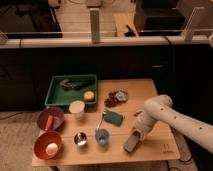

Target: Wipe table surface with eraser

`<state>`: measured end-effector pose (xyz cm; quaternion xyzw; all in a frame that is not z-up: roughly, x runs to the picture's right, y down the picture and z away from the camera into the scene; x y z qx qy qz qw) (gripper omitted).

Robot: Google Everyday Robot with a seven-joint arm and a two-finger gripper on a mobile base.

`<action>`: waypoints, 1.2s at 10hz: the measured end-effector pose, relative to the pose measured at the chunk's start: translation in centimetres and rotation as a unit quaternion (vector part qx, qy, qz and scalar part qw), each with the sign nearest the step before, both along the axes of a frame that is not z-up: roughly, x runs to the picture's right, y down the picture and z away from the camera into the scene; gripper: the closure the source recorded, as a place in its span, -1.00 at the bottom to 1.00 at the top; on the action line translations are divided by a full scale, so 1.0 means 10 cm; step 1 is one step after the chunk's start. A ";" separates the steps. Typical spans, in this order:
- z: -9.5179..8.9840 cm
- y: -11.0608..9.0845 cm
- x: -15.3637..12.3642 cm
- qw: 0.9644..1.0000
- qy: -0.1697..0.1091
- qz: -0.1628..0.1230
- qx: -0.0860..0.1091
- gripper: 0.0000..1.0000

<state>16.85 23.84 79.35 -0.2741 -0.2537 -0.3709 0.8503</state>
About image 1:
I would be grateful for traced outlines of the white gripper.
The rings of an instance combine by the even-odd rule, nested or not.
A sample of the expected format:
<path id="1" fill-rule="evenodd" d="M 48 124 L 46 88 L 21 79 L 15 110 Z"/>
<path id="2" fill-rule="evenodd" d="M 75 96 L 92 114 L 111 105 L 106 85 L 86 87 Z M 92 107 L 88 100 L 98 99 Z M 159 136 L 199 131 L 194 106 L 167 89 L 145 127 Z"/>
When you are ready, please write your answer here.
<path id="1" fill-rule="evenodd" d="M 140 112 L 133 124 L 132 132 L 137 133 L 143 141 L 154 127 L 154 119 L 146 112 Z"/>

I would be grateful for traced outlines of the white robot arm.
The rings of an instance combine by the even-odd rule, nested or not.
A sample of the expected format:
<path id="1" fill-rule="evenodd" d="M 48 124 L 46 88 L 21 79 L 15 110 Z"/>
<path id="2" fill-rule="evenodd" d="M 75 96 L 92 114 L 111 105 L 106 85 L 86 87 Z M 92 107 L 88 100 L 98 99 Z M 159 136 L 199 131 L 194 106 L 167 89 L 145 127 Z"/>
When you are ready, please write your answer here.
<path id="1" fill-rule="evenodd" d="M 213 153 L 213 126 L 175 111 L 172 105 L 173 101 L 168 95 L 147 99 L 134 128 L 148 134 L 157 121 L 162 121 Z"/>

